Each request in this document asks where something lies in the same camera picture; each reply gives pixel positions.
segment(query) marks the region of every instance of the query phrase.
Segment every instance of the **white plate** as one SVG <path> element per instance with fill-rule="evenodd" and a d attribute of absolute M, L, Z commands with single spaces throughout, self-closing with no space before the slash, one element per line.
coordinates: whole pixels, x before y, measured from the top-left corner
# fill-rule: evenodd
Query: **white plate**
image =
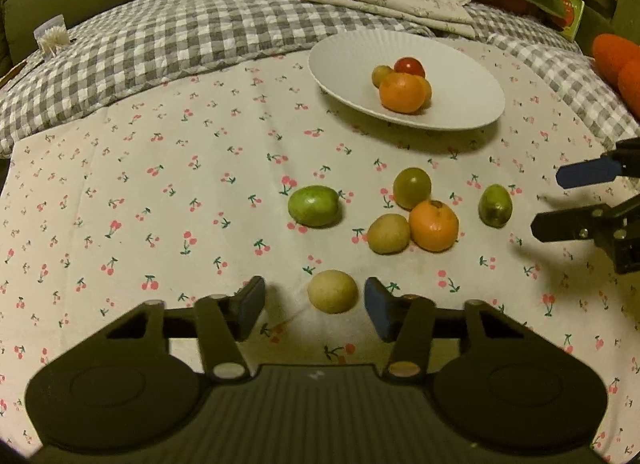
<path fill-rule="evenodd" d="M 371 82 L 376 65 L 393 67 L 405 56 L 424 66 L 431 105 L 417 114 L 398 114 L 380 103 Z M 318 84 L 334 98 L 365 114 L 430 130 L 471 130 L 504 112 L 504 92 L 493 75 L 471 59 L 431 38 L 391 30 L 354 30 L 317 43 L 308 58 Z"/>

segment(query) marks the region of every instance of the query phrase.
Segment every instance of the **red cherry tomato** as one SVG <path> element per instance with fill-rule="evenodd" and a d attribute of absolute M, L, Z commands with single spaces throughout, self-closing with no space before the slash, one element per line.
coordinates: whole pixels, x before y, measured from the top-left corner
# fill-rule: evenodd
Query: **red cherry tomato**
<path fill-rule="evenodd" d="M 424 67 L 415 58 L 400 58 L 394 65 L 396 72 L 406 72 L 407 74 L 414 74 L 416 76 L 425 77 Z"/>

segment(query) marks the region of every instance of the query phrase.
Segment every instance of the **orange cushion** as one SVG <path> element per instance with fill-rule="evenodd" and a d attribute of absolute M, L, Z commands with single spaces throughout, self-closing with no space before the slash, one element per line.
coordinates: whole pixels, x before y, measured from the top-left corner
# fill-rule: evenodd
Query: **orange cushion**
<path fill-rule="evenodd" d="M 620 71 L 618 89 L 636 119 L 640 120 L 640 59 L 632 60 Z"/>
<path fill-rule="evenodd" d="M 539 12 L 538 8 L 527 0 L 478 0 L 481 4 L 504 9 L 517 16 L 534 15 Z"/>
<path fill-rule="evenodd" d="M 631 60 L 640 60 L 640 46 L 614 34 L 596 37 L 591 51 L 598 74 L 616 88 L 622 68 Z"/>

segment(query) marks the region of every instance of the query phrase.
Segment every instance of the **yellow fruit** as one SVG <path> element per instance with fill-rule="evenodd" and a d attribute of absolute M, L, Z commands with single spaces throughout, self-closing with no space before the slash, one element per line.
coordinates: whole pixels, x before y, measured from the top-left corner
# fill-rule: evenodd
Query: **yellow fruit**
<path fill-rule="evenodd" d="M 425 78 L 421 76 L 418 76 L 418 79 L 424 85 L 424 89 L 426 90 L 426 95 L 424 97 L 422 107 L 427 107 L 429 106 L 429 103 L 431 103 L 431 97 L 433 95 L 433 92 L 431 91 L 431 83 L 429 83 Z"/>
<path fill-rule="evenodd" d="M 389 65 L 378 65 L 371 73 L 371 81 L 376 88 L 379 88 L 382 80 L 386 78 L 388 74 L 391 74 L 394 70 Z"/>
<path fill-rule="evenodd" d="M 399 253 L 409 245 L 410 239 L 409 224 L 397 213 L 378 217 L 367 231 L 367 244 L 377 254 Z"/>
<path fill-rule="evenodd" d="M 306 292 L 311 305 L 327 314 L 347 312 L 358 303 L 358 286 L 341 270 L 318 272 L 309 282 Z"/>

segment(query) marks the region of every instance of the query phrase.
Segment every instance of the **bed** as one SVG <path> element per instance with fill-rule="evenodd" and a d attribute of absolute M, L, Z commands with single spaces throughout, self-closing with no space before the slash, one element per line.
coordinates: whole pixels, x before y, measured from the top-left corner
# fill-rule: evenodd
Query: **bed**
<path fill-rule="evenodd" d="M 629 181 L 564 192 L 558 166 L 594 158 L 638 134 L 590 59 L 543 25 L 481 4 L 476 41 L 340 7 L 297 0 L 137 0 L 71 30 L 74 46 L 39 53 L 1 92 L 0 152 L 11 155 L 0 228 L 0 434 L 23 454 L 39 440 L 24 389 L 39 368 L 150 298 L 189 307 L 233 294 L 254 274 L 265 310 L 241 346 L 266 362 L 383 364 L 362 301 L 326 316 L 305 286 L 340 269 L 362 286 L 440 307 L 480 299 L 599 373 L 609 407 L 592 446 L 628 461 L 640 440 L 637 279 L 617 276 L 587 242 L 539 244 L 535 213 L 635 194 Z M 460 134 L 374 121 L 319 91 L 308 50 L 336 32 L 424 35 L 487 67 L 507 107 L 493 126 Z M 421 166 L 453 206 L 460 238 L 447 253 L 415 246 L 380 259 L 366 231 L 398 211 L 392 183 Z M 477 216 L 488 184 L 514 215 L 503 230 Z M 338 190 L 345 216 L 308 230 L 287 197 L 309 184 Z M 172 353 L 199 368 L 196 348 Z"/>

